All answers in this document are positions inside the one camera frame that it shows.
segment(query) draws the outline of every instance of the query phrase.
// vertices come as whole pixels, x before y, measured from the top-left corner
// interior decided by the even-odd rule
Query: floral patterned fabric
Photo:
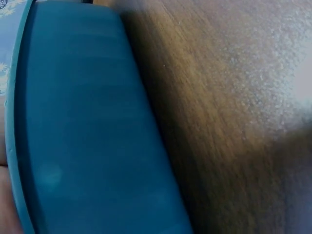
[[[20,18],[26,0],[0,0],[0,96],[5,94]]]

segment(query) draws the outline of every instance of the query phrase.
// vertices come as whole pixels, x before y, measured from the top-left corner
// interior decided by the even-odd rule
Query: human hand
[[[22,234],[4,151],[0,152],[0,234]]]

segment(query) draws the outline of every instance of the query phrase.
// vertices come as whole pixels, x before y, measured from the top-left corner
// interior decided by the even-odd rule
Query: brown wooden surface
[[[125,24],[196,233],[312,233],[312,2],[95,0]]]

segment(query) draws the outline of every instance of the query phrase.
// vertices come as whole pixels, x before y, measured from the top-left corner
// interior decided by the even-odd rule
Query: wooden table
[[[125,24],[196,233],[312,233],[312,2],[95,0]]]

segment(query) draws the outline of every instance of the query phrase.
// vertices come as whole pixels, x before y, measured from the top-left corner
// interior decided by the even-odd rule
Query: finger
[[[5,97],[0,97],[0,166],[6,166],[5,141],[4,141],[4,101]]]
[[[0,166],[0,234],[22,234],[6,167]]]
[[[7,166],[4,136],[0,134],[0,166]]]

